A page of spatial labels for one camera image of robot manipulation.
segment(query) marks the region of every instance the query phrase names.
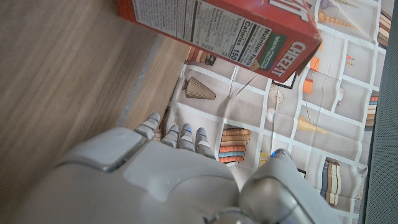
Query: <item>white grid pattern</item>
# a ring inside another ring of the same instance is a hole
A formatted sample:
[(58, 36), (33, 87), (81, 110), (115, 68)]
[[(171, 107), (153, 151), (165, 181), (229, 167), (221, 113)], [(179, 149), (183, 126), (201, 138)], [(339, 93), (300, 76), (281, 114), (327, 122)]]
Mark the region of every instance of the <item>white grid pattern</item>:
[[(239, 128), (250, 129), (252, 131), (255, 131), (255, 132), (259, 133), (259, 137), (258, 137), (257, 145), (256, 145), (256, 155), (255, 155), (255, 158), (254, 158), (254, 166), (252, 168), (253, 170), (256, 170), (257, 167), (258, 167), (260, 151), (261, 151), (262, 141), (263, 141), (263, 136), (264, 135), (279, 139), (279, 140), (284, 141), (284, 142), (287, 142), (289, 144), (289, 147), (288, 147), (289, 152), (292, 151), (292, 146), (297, 146), (297, 147), (300, 147), (302, 149), (305, 149), (305, 150), (308, 150), (308, 151), (313, 151), (313, 152), (316, 152), (317, 154), (320, 154), (322, 156), (322, 160), (323, 161), (326, 159), (326, 157), (329, 157), (329, 158), (332, 158), (332, 159), (335, 159), (337, 161), (341, 161), (341, 162), (344, 162), (344, 163), (350, 165), (352, 167), (352, 169), (353, 169), (352, 171), (353, 171), (353, 173), (354, 173), (354, 175), (356, 177), (356, 184), (355, 184), (355, 188), (353, 190), (352, 197), (351, 197), (350, 210), (349, 210), (349, 212), (338, 210), (338, 209), (335, 209), (335, 208), (333, 208), (333, 210), (335, 211), (335, 213), (337, 215), (341, 215), (342, 217), (348, 217), (349, 218), (349, 223), (352, 223), (354, 218), (358, 219), (358, 214), (354, 213), (354, 201), (355, 201), (355, 198), (356, 198), (356, 196), (358, 194), (359, 188), (361, 186), (361, 180), (362, 180), (361, 175), (357, 171), (357, 167), (360, 168), (360, 169), (365, 169), (367, 167), (367, 165), (359, 163), (359, 158), (360, 158), (360, 155), (362, 153), (362, 143), (361, 142), (362, 142), (363, 136), (364, 136), (364, 128), (365, 128), (365, 122), (366, 122), (367, 113), (364, 113), (363, 118), (362, 118), (362, 122), (353, 120), (351, 118), (347, 118), (347, 117), (339, 115), (339, 114), (336, 114), (335, 113), (335, 109), (336, 109), (336, 104), (337, 104), (338, 97), (339, 97), (338, 93), (340, 92), (341, 81), (349, 82), (349, 83), (352, 83), (352, 84), (357, 85), (357, 86), (361, 86), (364, 89), (366, 89), (367, 90), (367, 96), (365, 97), (366, 101), (370, 98), (372, 91), (379, 91), (379, 87), (374, 85), (374, 78), (375, 78), (375, 73), (376, 73), (377, 53), (380, 51), (380, 52), (385, 54), (385, 50), (384, 49), (380, 49), (377, 46), (377, 41), (376, 41), (377, 33), (378, 33), (377, 29), (375, 30), (375, 33), (374, 33), (374, 44), (372, 44), (372, 43), (369, 43), (369, 42), (367, 42), (365, 40), (362, 40), (362, 39), (359, 39), (357, 37), (353, 37), (353, 36), (344, 34), (342, 32), (334, 30), (334, 29), (332, 29), (330, 27), (327, 27), (327, 26), (324, 26), (322, 24), (319, 24), (318, 23), (318, 14), (317, 14), (317, 12), (319, 10), (319, 4), (320, 4), (320, 1), (317, 1), (316, 5), (315, 5), (315, 21), (317, 22), (318, 28), (320, 30), (322, 30), (323, 32), (328, 32), (328, 33), (330, 33), (330, 34), (332, 34), (332, 35), (334, 35), (336, 37), (340, 37), (340, 38), (342, 38), (344, 40), (344, 46), (343, 46), (343, 51), (342, 51), (343, 57), (341, 59), (341, 66), (340, 66), (340, 71), (339, 71), (339, 75), (338, 75), (338, 83), (336, 84), (336, 90), (335, 90), (336, 91), (336, 98), (334, 100), (332, 109), (330, 111), (326, 110), (326, 109), (324, 109), (322, 107), (319, 107), (317, 105), (314, 105), (312, 103), (303, 101), (302, 94), (298, 94), (298, 105), (297, 105), (297, 109), (296, 109), (296, 112), (295, 112), (294, 126), (293, 126), (292, 134), (290, 135), (290, 137), (288, 138), (288, 137), (285, 137), (283, 135), (280, 135), (280, 134), (277, 134), (277, 133), (273, 133), (272, 131), (266, 130), (264, 128), (264, 125), (265, 125), (265, 120), (266, 120), (267, 98), (268, 98), (268, 92), (269, 92), (270, 87), (271, 87), (271, 80), (268, 80), (265, 91), (264, 90), (260, 90), (258, 88), (255, 88), (253, 86), (249, 86), (249, 85), (245, 87), (245, 89), (247, 89), (247, 90), (253, 91), (253, 92), (257, 93), (257, 94), (260, 94), (260, 95), (264, 96), (264, 98), (263, 98), (263, 106), (262, 106), (262, 113), (261, 113), (261, 123), (260, 123), (260, 127), (259, 128), (255, 127), (255, 126), (252, 126), (252, 125), (244, 124), (244, 123), (241, 123), (241, 122), (233, 121), (233, 120), (230, 120), (230, 119), (227, 119), (227, 118), (221, 118), (221, 117), (218, 117), (218, 116), (214, 116), (212, 114), (208, 114), (208, 113), (202, 112), (202, 111), (197, 110), (195, 108), (192, 108), (190, 106), (186, 106), (184, 104), (178, 103), (177, 102), (177, 94), (174, 94), (174, 97), (172, 98), (172, 101), (170, 102), (169, 105), (170, 105), (172, 110), (176, 110), (177, 108), (181, 108), (181, 109), (187, 110), (187, 111), (189, 111), (189, 112), (191, 112), (191, 113), (193, 113), (193, 114), (195, 114), (197, 116), (202, 116), (202, 117), (204, 117), (206, 119), (209, 119), (209, 120), (212, 120), (212, 121), (217, 121), (217, 122), (220, 123), (220, 125), (218, 126), (218, 132), (217, 132), (218, 135), (216, 137), (216, 145), (215, 145), (215, 157), (217, 159), (218, 159), (218, 149), (219, 149), (219, 146), (220, 146), (219, 142), (221, 141), (221, 135), (222, 135), (222, 130), (224, 128), (224, 124), (230, 124), (230, 125), (233, 125), (233, 126), (237, 126)], [(377, 11), (378, 11), (377, 17), (379, 17), (380, 16), (380, 8), (381, 8), (380, 1), (379, 2), (371, 1), (371, 2), (367, 2), (367, 4), (370, 4), (372, 6), (376, 6), (377, 7)], [(346, 61), (345, 60), (345, 55), (347, 53), (348, 41), (353, 42), (356, 45), (360, 45), (360, 46), (363, 46), (363, 47), (370, 48), (374, 52), (373, 53), (373, 67), (372, 67), (370, 84), (362, 82), (362, 81), (359, 81), (357, 79), (351, 78), (351, 77), (343, 74), (344, 73), (344, 69), (345, 69), (345, 61)], [(215, 72), (211, 72), (211, 71), (209, 71), (209, 70), (207, 70), (205, 68), (201, 68), (201, 67), (198, 67), (198, 66), (195, 66), (195, 65), (185, 65), (183, 67), (183, 69), (182, 69), (181, 76), (180, 76), (180, 78), (182, 80), (183, 80), (183, 74), (184, 74), (186, 69), (191, 69), (191, 70), (200, 72), (202, 74), (208, 75), (211, 78), (217, 79), (217, 80), (219, 80), (221, 82), (230, 84), (230, 85), (238, 87), (238, 88), (243, 88), (244, 87), (244, 85), (242, 85), (242, 84), (240, 84), (240, 83), (238, 83), (238, 82), (236, 82), (234, 80), (235, 77), (236, 77), (236, 74), (237, 74), (237, 72), (239, 70), (238, 66), (235, 66), (235, 69), (234, 69), (234, 72), (233, 72), (233, 75), (232, 75), (231, 79), (223, 77), (223, 76), (221, 76), (221, 75), (219, 75), (219, 74), (217, 74)], [(308, 70), (309, 70), (309, 66), (307, 65), (307, 67), (305, 68), (303, 73), (307, 73)], [(304, 75), (301, 75), (295, 81), (296, 85), (297, 84), (299, 85), (299, 87), (298, 87), (298, 92), (299, 93), (302, 92), (304, 79), (305, 79)], [(323, 151), (321, 149), (317, 149), (315, 147), (312, 147), (312, 146), (309, 146), (309, 145), (306, 145), (304, 143), (301, 143), (301, 142), (298, 142), (298, 141), (294, 140), (295, 132), (297, 130), (297, 118), (298, 118), (298, 116), (300, 114), (300, 109), (301, 109), (302, 105), (305, 105), (305, 106), (307, 106), (309, 108), (312, 108), (314, 110), (320, 111), (321, 113), (326, 114), (328, 116), (340, 119), (340, 120), (342, 120), (344, 122), (347, 122), (349, 124), (353, 124), (355, 126), (359, 126), (360, 127), (361, 133), (360, 133), (360, 136), (359, 136), (359, 139), (358, 139), (358, 150), (357, 150), (357, 153), (356, 153), (356, 156), (355, 156), (354, 160), (347, 159), (345, 157), (342, 157), (342, 156), (339, 156), (339, 155), (336, 155), (336, 154), (332, 154), (330, 152), (326, 152), (326, 151)], [(368, 104), (366, 102), (364, 103), (363, 110), (364, 111), (368, 110)], [(168, 122), (167, 124), (168, 124), (167, 128), (170, 128), (171, 123)], [(323, 167), (321, 166), (319, 168), (319, 170), (318, 170), (318, 179), (319, 180), (322, 179), (322, 168)], [(322, 182), (318, 181), (317, 184), (318, 184), (318, 188), (320, 188)]]

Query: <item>robotic arm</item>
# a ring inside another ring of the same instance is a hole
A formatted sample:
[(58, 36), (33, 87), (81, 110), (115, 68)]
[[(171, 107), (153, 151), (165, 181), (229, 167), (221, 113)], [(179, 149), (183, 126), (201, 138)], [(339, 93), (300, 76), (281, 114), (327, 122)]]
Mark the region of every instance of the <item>robotic arm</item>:
[(152, 141), (153, 114), (75, 146), (32, 189), (15, 223), (339, 223), (279, 149), (241, 192), (200, 128)]

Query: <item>orange square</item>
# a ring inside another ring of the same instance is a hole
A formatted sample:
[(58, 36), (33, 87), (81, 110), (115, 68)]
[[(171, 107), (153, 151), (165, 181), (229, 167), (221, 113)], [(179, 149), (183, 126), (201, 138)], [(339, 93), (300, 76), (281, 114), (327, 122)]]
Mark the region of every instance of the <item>orange square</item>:
[(312, 86), (313, 86), (313, 80), (311, 80), (309, 78), (305, 78), (304, 84), (303, 84), (303, 92), (312, 94)]
[(313, 57), (311, 58), (310, 68), (314, 71), (318, 71), (319, 69), (319, 58)]

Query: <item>ice cream cone illustration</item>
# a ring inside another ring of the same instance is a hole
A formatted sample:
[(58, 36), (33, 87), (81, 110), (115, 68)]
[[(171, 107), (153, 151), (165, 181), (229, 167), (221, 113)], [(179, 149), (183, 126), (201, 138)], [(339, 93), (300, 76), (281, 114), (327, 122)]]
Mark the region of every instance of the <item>ice cream cone illustration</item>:
[(316, 127), (315, 125), (311, 124), (307, 119), (303, 116), (299, 116), (297, 119), (297, 129), (302, 131), (319, 131), (322, 134), (327, 134), (328, 131), (322, 128)]
[(214, 100), (216, 98), (216, 93), (193, 77), (191, 77), (189, 81), (184, 80), (182, 90), (185, 90), (185, 96), (187, 98), (207, 100)]

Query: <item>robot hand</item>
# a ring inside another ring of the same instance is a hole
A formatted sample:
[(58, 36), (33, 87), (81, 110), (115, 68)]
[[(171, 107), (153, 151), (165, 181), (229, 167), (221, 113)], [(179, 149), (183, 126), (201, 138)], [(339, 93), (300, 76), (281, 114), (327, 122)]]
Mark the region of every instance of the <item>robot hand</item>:
[(192, 127), (190, 124), (184, 124), (180, 134), (178, 134), (178, 126), (173, 125), (160, 142), (171, 147), (177, 147), (177, 149), (186, 149), (196, 152), (215, 160), (216, 158), (207, 140), (206, 130), (204, 128), (199, 128), (195, 137), (196, 143), (193, 145)]

